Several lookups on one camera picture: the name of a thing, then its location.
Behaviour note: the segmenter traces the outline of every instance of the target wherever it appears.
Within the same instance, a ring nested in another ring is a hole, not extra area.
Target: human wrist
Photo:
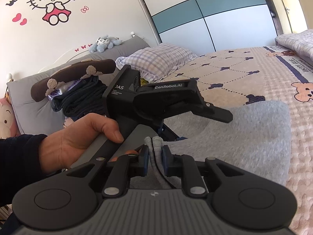
[[[60,142],[57,140],[55,133],[44,138],[39,145],[39,162],[43,173],[50,174],[62,169],[60,161]]]

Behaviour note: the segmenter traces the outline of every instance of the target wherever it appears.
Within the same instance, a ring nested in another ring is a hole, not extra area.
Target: dark blue sleeve
[[[27,135],[0,140],[0,206],[11,204],[24,186],[45,178],[38,149],[46,135]]]

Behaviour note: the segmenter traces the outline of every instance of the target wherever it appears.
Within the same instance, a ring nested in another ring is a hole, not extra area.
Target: hand
[[[54,6],[56,8],[58,8],[59,10],[64,10],[65,9],[64,5],[61,2],[55,2]]]
[[[124,141],[116,121],[95,113],[49,135],[39,147],[42,171],[49,174],[59,169],[68,169],[100,133],[104,133],[115,143]]]
[[[46,5],[46,12],[47,12],[47,13],[52,12],[53,9],[54,9],[54,4],[53,4],[53,3],[48,3],[48,4]]]

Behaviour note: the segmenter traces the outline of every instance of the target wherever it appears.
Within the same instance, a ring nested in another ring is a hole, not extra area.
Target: blue plush toy
[[[104,37],[100,37],[97,39],[96,43],[92,44],[89,48],[89,52],[104,52],[106,48],[113,48],[114,45],[120,45],[122,43],[122,40],[120,40],[117,37],[109,37],[108,35],[105,35]]]

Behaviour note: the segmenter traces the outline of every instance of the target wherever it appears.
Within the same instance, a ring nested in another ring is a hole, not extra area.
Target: gray headboard cushion
[[[12,107],[20,132],[22,134],[44,133],[50,135],[63,128],[64,115],[62,111],[52,111],[51,104],[47,98],[41,102],[35,102],[30,96],[30,89],[36,82],[51,76],[54,72],[67,65],[80,62],[84,59],[112,59],[115,61],[120,56],[130,56],[137,50],[146,47],[149,47],[149,45],[140,37],[135,36],[124,41],[119,46],[114,46],[112,49],[105,50],[103,53],[88,53],[81,58],[72,60],[48,71],[7,83]],[[113,74],[102,75],[99,76],[99,78],[104,84],[108,85],[117,73],[118,69],[116,69]]]

